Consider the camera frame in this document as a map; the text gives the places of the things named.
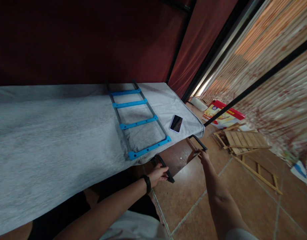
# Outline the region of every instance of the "blue ladder rung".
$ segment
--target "blue ladder rung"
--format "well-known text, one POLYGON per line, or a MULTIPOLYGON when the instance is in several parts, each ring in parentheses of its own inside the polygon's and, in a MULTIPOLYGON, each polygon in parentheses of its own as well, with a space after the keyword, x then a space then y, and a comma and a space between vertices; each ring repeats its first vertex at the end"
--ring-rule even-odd
POLYGON ((156 148, 158 148, 158 147, 160 147, 160 146, 162 146, 162 145, 164 145, 164 144, 166 144, 168 142, 171 142, 171 138, 169 136, 166 136, 166 138, 164 140, 162 140, 161 142, 158 142, 155 145, 147 147, 147 148, 145 148, 145 149, 143 149, 143 150, 141 150, 139 152, 134 152, 134 151, 128 152, 129 158, 130 158, 131 161, 135 160, 136 158, 138 158, 138 157, 146 154, 147 152, 150 152, 153 149, 156 149, 156 148))
POLYGON ((145 98, 144 100, 141 101, 135 101, 135 102, 128 102, 128 103, 113 103, 112 106, 114 108, 123 108, 123 107, 131 107, 131 106, 137 106, 137 105, 142 105, 146 104, 148 100, 145 98))
POLYGON ((157 121, 157 120, 158 120, 158 116, 154 115, 152 118, 149 118, 149 119, 146 119, 146 120, 143 120, 143 121, 139 121, 139 122, 135 122, 135 123, 131 123, 131 124, 121 123, 120 129, 126 130, 126 129, 129 129, 129 128, 137 127, 137 126, 140 126, 140 125, 143 125, 143 124, 146 124, 146 123, 149 123, 149 122, 154 122, 154 121, 157 121))
POLYGON ((128 95, 128 94, 136 94, 136 93, 140 93, 141 89, 134 89, 134 90, 127 90, 127 91, 120 91, 120 92, 111 92, 109 91, 109 94, 111 94, 112 96, 120 96, 120 95, 128 95))

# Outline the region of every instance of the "cardboard box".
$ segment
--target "cardboard box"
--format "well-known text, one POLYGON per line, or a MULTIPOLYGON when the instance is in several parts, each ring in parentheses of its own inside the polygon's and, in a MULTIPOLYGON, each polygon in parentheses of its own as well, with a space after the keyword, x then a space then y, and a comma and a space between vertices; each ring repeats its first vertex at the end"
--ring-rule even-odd
MULTIPOLYGON (((226 105, 220 101, 213 100, 209 105, 207 110, 204 112, 202 119, 208 121, 211 119, 216 113, 220 112, 226 105)), ((239 122, 242 119, 245 119, 245 115, 237 110, 230 108, 216 120, 214 120, 211 124, 216 126, 219 129, 230 127, 231 125, 239 122)))

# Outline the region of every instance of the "hand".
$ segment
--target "hand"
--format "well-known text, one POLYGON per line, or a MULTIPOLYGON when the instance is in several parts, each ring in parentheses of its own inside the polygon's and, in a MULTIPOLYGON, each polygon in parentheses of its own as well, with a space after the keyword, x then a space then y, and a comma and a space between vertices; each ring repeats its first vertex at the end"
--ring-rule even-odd
POLYGON ((166 171, 169 169, 169 167, 162 168, 162 164, 158 163, 156 167, 153 169, 153 171, 148 174, 148 177, 150 178, 151 187, 155 187, 158 183, 158 181, 163 181, 168 179, 168 175, 166 171))
POLYGON ((200 158, 201 162, 203 162, 203 161, 210 161, 209 153, 208 152, 202 151, 201 149, 199 149, 198 151, 200 153, 198 155, 198 158, 200 158))

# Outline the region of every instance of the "ladder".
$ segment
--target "ladder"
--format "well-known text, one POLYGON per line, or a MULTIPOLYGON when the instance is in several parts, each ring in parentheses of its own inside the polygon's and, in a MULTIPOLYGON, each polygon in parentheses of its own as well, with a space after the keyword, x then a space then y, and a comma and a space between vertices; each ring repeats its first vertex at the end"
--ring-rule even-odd
POLYGON ((142 156, 142 155, 144 155, 144 154, 146 154, 146 153, 148 153, 148 152, 150 152, 150 151, 152 151, 152 150, 154 150, 154 149, 156 149, 158 147, 161 147, 162 145, 164 145, 164 144, 166 144, 168 142, 171 142, 171 138, 168 136, 166 130, 162 126, 161 122, 159 121, 158 116, 153 111, 153 109, 150 106, 148 100, 145 98, 145 96, 143 95, 141 89, 139 88, 138 84, 136 83, 136 81, 134 79, 132 80, 132 83, 135 86, 134 90, 112 92, 110 90, 109 83, 106 82, 107 89, 108 89, 108 94, 109 94, 110 99, 112 101, 113 109, 114 109, 114 111, 115 111, 115 113, 117 115, 117 118, 118 118, 118 121, 119 121, 119 125, 120 125, 120 129, 122 130, 123 140, 126 143, 128 155, 129 155, 129 158, 130 158, 131 161, 135 160, 136 158, 138 158, 138 157, 140 157, 140 156, 142 156), (127 95, 127 94, 140 94, 141 97, 143 98, 143 100, 135 101, 135 102, 120 103, 120 104, 114 102, 114 98, 113 98, 114 96, 121 96, 121 95, 127 95), (143 120, 143 121, 139 121, 139 122, 135 122, 135 123, 130 123, 130 124, 124 124, 124 123, 121 122, 121 118, 120 118, 120 115, 118 113, 118 109, 119 108, 137 106, 137 105, 142 105, 142 104, 146 104, 147 105, 147 107, 149 108, 149 110, 151 111, 151 113, 153 115, 152 118, 149 118, 149 119, 146 119, 146 120, 143 120), (140 150, 139 152, 131 151, 129 142, 127 140, 127 137, 126 137, 126 134, 125 134, 124 131, 126 129, 130 129, 130 128, 137 127, 137 126, 140 126, 140 125, 143 125, 143 124, 147 124, 147 123, 150 123, 150 122, 154 122, 154 121, 157 121, 157 123, 159 124, 160 128, 162 129, 163 133, 165 134, 165 139, 163 139, 161 142, 158 142, 156 144, 148 146, 148 147, 140 150))

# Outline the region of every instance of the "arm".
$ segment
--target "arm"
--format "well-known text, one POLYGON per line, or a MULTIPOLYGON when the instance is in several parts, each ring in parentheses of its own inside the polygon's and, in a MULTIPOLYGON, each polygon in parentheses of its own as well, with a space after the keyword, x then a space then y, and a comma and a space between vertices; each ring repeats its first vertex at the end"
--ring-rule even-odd
MULTIPOLYGON (((167 180, 168 167, 158 164, 148 175, 151 187, 167 180)), ((55 239, 99 239, 108 228, 147 192, 144 179, 112 194, 66 227, 55 239)))
POLYGON ((202 150, 199 150, 199 152, 199 158, 201 159, 206 178, 211 215, 216 227, 218 239, 224 240, 227 232, 233 228, 241 228, 251 233, 242 219, 237 204, 216 174, 209 160, 209 154, 202 150))

